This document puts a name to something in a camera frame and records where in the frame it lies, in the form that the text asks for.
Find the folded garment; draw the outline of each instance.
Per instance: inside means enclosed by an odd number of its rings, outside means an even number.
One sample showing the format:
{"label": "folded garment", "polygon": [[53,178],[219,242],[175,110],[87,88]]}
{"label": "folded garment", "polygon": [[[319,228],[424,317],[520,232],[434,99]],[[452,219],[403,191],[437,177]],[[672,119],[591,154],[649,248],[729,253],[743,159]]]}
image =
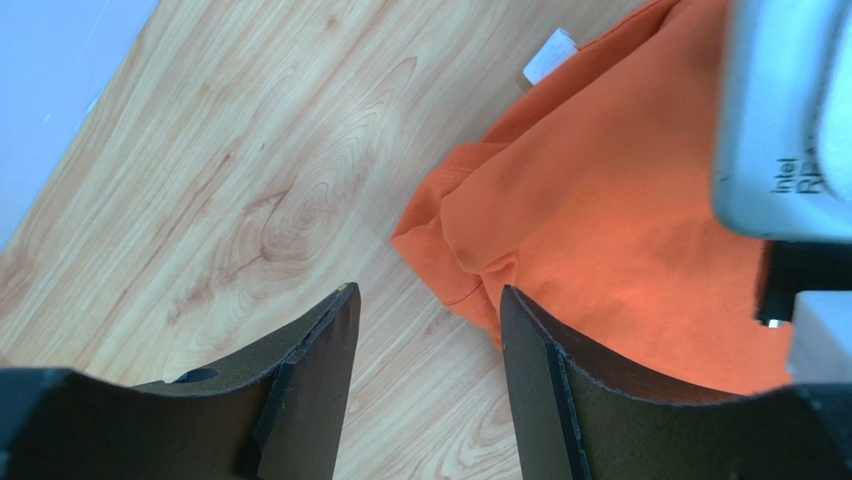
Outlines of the folded garment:
{"label": "folded garment", "polygon": [[789,382],[753,320],[763,242],[711,210],[725,0],[656,0],[424,180],[391,240],[499,344],[504,285],[649,368],[750,394]]}

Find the wooden surface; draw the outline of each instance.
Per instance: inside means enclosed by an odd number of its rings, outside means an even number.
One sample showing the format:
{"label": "wooden surface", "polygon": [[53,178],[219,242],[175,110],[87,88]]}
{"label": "wooden surface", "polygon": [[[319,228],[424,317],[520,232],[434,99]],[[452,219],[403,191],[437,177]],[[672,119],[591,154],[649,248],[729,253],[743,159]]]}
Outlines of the wooden surface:
{"label": "wooden surface", "polygon": [[0,255],[0,363],[172,380],[354,280],[336,477],[518,478],[498,350],[388,237],[557,26],[638,3],[161,0]]}

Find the white tag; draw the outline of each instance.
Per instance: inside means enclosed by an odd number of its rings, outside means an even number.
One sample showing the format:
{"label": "white tag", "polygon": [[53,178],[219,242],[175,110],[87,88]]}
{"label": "white tag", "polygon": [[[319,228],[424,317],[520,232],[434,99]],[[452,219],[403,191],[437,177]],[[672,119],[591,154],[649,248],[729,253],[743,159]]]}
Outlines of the white tag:
{"label": "white tag", "polygon": [[524,76],[530,83],[536,85],[575,53],[577,53],[577,45],[574,40],[571,39],[568,32],[557,28],[550,39],[547,40],[547,43],[524,67]]}

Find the orange shirt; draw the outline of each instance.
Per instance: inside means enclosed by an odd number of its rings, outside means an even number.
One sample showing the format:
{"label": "orange shirt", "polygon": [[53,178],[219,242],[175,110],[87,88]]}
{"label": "orange shirt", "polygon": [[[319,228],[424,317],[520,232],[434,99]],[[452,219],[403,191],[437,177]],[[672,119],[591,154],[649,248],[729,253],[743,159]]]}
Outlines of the orange shirt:
{"label": "orange shirt", "polygon": [[424,181],[391,240],[499,342],[504,285],[659,372],[748,394],[789,382],[791,329],[753,320],[763,244],[710,189],[727,1],[653,1]]}

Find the black plastic part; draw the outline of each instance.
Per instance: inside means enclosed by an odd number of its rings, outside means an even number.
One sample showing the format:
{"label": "black plastic part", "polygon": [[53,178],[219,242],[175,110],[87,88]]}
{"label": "black plastic part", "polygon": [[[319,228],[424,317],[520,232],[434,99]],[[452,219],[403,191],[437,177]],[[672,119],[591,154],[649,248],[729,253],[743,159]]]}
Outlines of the black plastic part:
{"label": "black plastic part", "polygon": [[775,242],[767,246],[757,319],[790,322],[796,294],[852,290],[852,245]]}
{"label": "black plastic part", "polygon": [[0,479],[332,478],[358,287],[180,381],[0,370]]}
{"label": "black plastic part", "polygon": [[852,478],[852,385],[754,397],[662,375],[503,292],[525,480]]}

